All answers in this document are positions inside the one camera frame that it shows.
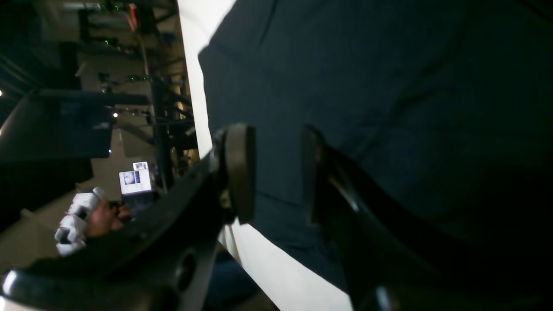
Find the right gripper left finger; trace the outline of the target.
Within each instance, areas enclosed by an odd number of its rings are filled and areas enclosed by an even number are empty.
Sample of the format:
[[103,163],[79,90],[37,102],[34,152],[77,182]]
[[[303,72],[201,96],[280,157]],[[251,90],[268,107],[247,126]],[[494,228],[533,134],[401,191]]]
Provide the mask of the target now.
[[12,270],[5,311],[199,311],[219,233],[254,219],[256,138],[247,124],[219,132],[213,149],[123,229],[70,256]]

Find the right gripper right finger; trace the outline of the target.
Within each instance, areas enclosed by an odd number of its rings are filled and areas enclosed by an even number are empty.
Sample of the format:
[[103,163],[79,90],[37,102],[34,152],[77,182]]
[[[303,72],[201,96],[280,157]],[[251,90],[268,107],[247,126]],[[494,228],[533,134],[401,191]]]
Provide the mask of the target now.
[[356,311],[550,311],[532,258],[480,251],[405,210],[313,126],[302,130],[304,202],[336,245]]

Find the person hand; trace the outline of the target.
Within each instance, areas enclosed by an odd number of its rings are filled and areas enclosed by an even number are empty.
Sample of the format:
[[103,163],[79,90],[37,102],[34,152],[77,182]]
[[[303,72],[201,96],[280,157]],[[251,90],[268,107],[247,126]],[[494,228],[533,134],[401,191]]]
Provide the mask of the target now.
[[86,239],[100,238],[122,229],[132,218],[133,214],[128,206],[121,204],[112,206],[109,201],[102,199],[89,215],[84,236]]

